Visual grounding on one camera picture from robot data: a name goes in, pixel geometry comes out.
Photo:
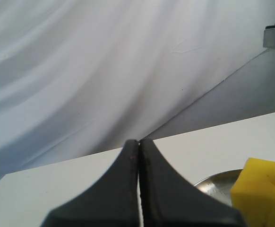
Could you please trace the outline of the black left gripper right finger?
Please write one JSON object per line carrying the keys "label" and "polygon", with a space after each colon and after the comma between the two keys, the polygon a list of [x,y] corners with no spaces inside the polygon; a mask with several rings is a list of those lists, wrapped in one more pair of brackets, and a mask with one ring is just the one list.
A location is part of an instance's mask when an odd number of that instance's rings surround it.
{"label": "black left gripper right finger", "polygon": [[244,227],[241,213],[185,180],[150,139],[139,145],[139,186],[146,227]]}

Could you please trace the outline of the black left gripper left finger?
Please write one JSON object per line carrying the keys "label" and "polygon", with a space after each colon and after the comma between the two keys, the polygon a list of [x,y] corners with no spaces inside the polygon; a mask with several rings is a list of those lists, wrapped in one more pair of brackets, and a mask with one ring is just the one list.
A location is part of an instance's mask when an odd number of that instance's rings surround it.
{"label": "black left gripper left finger", "polygon": [[127,140],[109,169],[86,191],[51,210],[43,227],[138,227],[138,142]]}

